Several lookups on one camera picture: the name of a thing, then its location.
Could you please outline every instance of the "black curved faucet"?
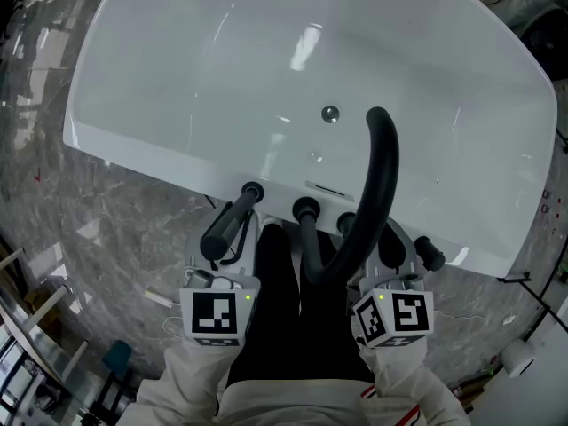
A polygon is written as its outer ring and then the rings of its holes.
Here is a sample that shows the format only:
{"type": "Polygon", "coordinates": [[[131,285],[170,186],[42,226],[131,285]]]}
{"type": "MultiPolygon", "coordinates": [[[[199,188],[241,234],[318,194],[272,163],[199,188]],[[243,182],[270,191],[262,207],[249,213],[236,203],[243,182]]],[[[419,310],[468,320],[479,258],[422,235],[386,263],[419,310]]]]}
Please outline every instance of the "black curved faucet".
{"type": "Polygon", "coordinates": [[[312,284],[346,283],[365,263],[383,232],[398,180],[398,135],[391,116],[381,107],[367,112],[371,156],[367,180],[357,213],[343,214],[337,227],[345,237],[329,264],[321,263],[316,221],[320,205],[311,197],[294,204],[293,214],[302,233],[304,269],[312,284]]]}

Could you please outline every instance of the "red stripe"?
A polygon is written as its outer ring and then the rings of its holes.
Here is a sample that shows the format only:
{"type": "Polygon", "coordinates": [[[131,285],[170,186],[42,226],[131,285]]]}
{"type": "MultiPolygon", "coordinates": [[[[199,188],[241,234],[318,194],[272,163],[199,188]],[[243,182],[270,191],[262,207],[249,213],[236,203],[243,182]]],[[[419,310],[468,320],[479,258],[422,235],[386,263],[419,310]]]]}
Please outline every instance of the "red stripe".
{"type": "Polygon", "coordinates": [[[418,412],[420,412],[420,407],[418,406],[414,406],[414,408],[408,412],[405,416],[402,417],[402,420],[400,420],[396,426],[405,426],[405,424],[408,424],[408,422],[410,420],[413,419],[413,417],[418,414],[418,412]]]}
{"type": "Polygon", "coordinates": [[[371,385],[369,388],[367,388],[365,391],[363,391],[361,393],[361,397],[364,398],[371,390],[374,390],[374,389],[375,389],[375,386],[371,385]]]}

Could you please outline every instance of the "white bathtub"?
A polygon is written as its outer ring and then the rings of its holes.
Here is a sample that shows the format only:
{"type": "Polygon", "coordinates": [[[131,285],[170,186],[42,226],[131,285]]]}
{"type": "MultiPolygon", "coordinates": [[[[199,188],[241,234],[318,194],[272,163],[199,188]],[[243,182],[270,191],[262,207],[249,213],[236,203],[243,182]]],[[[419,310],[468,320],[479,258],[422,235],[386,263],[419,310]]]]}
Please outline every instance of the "white bathtub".
{"type": "Polygon", "coordinates": [[[359,203],[375,106],[400,142],[391,217],[448,263],[504,276],[548,174],[556,96],[477,0],[103,0],[64,140],[228,201],[254,179],[257,207],[290,221],[310,195],[335,233],[359,203]]]}

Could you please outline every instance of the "marble floor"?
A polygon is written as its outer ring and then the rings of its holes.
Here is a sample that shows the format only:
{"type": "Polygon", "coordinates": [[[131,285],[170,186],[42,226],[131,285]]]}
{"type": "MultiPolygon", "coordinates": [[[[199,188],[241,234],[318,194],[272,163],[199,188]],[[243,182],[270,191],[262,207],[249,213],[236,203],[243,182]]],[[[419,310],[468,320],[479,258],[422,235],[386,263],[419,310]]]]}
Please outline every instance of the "marble floor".
{"type": "MultiPolygon", "coordinates": [[[[26,250],[28,284],[70,288],[62,320],[89,341],[89,359],[122,339],[134,350],[135,369],[156,377],[164,349],[176,341],[162,323],[179,311],[145,299],[144,290],[176,297],[186,235],[211,205],[200,194],[64,146],[67,94],[100,2],[24,0],[12,18],[0,64],[0,232],[26,250]]],[[[558,97],[565,127],[562,88],[558,97]]],[[[512,269],[529,270],[536,290],[567,236],[567,174],[558,145],[547,189],[561,203],[536,214],[512,269]]],[[[539,314],[519,286],[487,276],[446,267],[426,281],[437,308],[427,364],[446,383],[482,369],[539,314]]]]}

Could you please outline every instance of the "black fabric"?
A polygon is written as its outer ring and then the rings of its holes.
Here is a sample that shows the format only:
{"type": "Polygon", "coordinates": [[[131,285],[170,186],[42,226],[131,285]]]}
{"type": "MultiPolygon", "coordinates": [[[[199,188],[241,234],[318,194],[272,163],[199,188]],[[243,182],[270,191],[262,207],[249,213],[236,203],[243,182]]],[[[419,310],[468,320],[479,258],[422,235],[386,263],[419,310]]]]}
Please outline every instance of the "black fabric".
{"type": "MultiPolygon", "coordinates": [[[[318,233],[318,239],[326,264],[335,249],[326,233],[318,233]]],[[[231,366],[227,386],[244,380],[373,382],[351,334],[346,289],[313,286],[302,268],[300,295],[290,242],[278,225],[266,226],[258,241],[256,276],[262,288],[255,315],[247,342],[231,366]]]]}

